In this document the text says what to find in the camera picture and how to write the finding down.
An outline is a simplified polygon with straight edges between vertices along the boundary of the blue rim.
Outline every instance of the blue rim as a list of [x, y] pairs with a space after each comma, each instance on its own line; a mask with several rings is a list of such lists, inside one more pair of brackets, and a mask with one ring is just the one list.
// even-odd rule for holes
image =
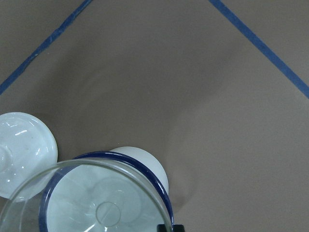
[[[118, 152], [111, 152], [111, 151], [95, 151], [95, 152], [89, 152], [80, 156], [77, 156], [74, 158], [74, 160], [78, 159], [85, 159], [85, 158], [103, 158], [103, 159], [108, 159], [108, 160], [115, 160], [119, 161], [125, 164], [130, 165], [131, 167], [139, 170], [154, 186], [154, 188], [157, 190], [159, 193], [160, 197], [162, 198], [165, 207], [169, 213], [169, 218], [171, 221], [172, 226], [174, 225], [174, 215], [173, 215], [173, 210], [172, 206], [169, 200], [169, 196], [167, 192], [165, 191], [162, 183], [159, 181], [159, 179], [155, 176], [155, 174], [147, 168], [144, 164], [139, 162], [138, 160], [118, 153]], [[59, 170], [54, 174], [54, 176], [51, 178], [51, 180], [48, 182], [46, 188], [44, 189], [43, 195], [42, 195], [42, 200], [41, 200], [41, 205], [40, 205], [40, 210], [39, 210], [39, 227], [41, 232], [48, 232], [47, 229], [47, 207], [49, 203], [49, 199], [51, 197], [51, 194], [57, 185], [57, 183], [61, 180], [61, 178], [67, 174], [69, 171], [72, 169], [78, 167], [79, 165], [76, 166], [70, 166], [70, 167], [64, 167]]]

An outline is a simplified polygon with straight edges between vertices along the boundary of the painter's tape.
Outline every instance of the painter's tape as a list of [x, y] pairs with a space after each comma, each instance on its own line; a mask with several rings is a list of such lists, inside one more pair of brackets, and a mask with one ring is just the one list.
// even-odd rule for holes
[[209, 0], [247, 39], [259, 49], [307, 98], [309, 87], [299, 78], [260, 38], [258, 38], [230, 9], [220, 0]]
[[24, 72], [27, 66], [46, 48], [49, 47], [75, 20], [80, 12], [85, 9], [92, 0], [85, 0], [83, 3], [76, 8], [76, 10], [70, 14], [70, 16], [57, 28], [50, 36], [48, 36], [44, 42], [0, 85], [0, 95]]

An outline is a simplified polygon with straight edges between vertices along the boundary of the transparent bowl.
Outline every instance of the transparent bowl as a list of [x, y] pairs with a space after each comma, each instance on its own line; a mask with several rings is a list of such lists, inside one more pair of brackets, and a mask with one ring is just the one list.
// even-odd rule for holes
[[0, 216], [0, 232], [172, 231], [169, 197], [142, 163], [116, 152], [59, 162], [25, 181]]

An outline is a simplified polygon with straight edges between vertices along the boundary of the blue tape strip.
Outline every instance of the blue tape strip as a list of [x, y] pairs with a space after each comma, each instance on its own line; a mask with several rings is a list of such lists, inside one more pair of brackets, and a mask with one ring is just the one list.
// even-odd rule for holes
[[22, 74], [27, 66], [49, 45], [55, 41], [75, 18], [90, 4], [92, 0], [85, 0], [35, 51], [0, 85], [0, 95]]
[[259, 49], [307, 98], [309, 87], [300, 79], [260, 38], [258, 38], [231, 10], [220, 0], [209, 0], [249, 41]]

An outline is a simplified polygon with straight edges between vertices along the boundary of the black object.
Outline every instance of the black object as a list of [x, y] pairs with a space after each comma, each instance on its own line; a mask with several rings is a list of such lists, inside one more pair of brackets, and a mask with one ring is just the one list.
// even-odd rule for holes
[[[158, 225], [156, 227], [157, 232], [167, 232], [165, 225]], [[183, 225], [173, 225], [173, 232], [185, 232]]]

